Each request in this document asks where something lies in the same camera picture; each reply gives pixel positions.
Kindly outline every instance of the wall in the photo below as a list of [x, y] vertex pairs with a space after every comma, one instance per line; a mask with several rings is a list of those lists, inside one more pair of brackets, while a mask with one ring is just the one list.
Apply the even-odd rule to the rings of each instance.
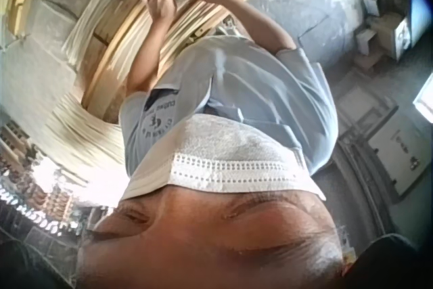
[[[369, 83], [374, 91], [393, 98], [399, 105], [399, 110], [428, 139], [431, 139], [432, 125], [415, 109], [413, 100], [432, 73], [432, 67], [430, 31], [398, 64], [394, 60], [380, 62], [375, 67], [378, 75]], [[402, 201], [390, 207], [392, 220], [398, 230], [416, 244], [422, 244], [431, 230], [432, 186], [430, 167], [402, 197]]]

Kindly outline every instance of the floor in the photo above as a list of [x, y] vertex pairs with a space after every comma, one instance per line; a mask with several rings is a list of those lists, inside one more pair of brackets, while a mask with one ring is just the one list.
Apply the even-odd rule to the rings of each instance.
[[[332, 66], [353, 49], [353, 32], [363, 21], [361, 0], [249, 2], [280, 23], [311, 61], [322, 64], [327, 75], [332, 75]], [[75, 72], [65, 64], [60, 49], [86, 3], [87, 0], [36, 0], [26, 40], [12, 41], [6, 33], [0, 42], [3, 49], [7, 48], [1, 53], [4, 60], [0, 104], [33, 139], [39, 136], [56, 103], [74, 86]], [[105, 45], [97, 39], [92, 40], [91, 46], [98, 53], [104, 52]], [[97, 59], [97, 55], [88, 58], [87, 64], [91, 66]], [[342, 202], [350, 202], [350, 189], [338, 187], [332, 178], [326, 179], [323, 191], [333, 198], [327, 203], [329, 209], [338, 215], [341, 225], [353, 223], [357, 215], [342, 206]], [[367, 237], [357, 242], [358, 248], [365, 247]]]

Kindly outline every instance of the person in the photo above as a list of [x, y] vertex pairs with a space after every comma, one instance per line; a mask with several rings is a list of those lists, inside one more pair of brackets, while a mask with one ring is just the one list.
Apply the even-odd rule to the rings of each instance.
[[174, 0], [152, 26], [120, 109], [131, 181], [84, 240], [77, 288], [337, 288], [335, 223], [311, 175], [338, 134], [325, 76], [242, 0], [251, 39], [206, 37], [158, 80]]

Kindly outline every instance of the short sleeve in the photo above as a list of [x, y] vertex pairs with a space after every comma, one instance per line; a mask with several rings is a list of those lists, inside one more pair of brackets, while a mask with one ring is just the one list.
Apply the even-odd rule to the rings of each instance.
[[304, 108], [302, 114], [309, 112], [310, 123], [300, 125], [302, 132], [297, 134], [297, 138], [313, 174], [329, 160], [338, 137], [334, 100], [320, 64], [310, 63], [302, 49], [283, 50], [276, 57], [309, 99], [308, 105], [303, 103], [300, 107]]
[[125, 152], [133, 142], [135, 130], [137, 130], [141, 115], [147, 100], [147, 93], [137, 92], [127, 97], [120, 107], [119, 121], [122, 128]]

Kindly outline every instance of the white face mask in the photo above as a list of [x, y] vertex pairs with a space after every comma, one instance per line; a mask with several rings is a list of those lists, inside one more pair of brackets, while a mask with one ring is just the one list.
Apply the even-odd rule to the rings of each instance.
[[207, 114], [182, 120], [151, 148], [122, 200], [165, 185], [216, 193], [302, 190], [325, 200], [302, 151], [287, 149], [248, 125]]

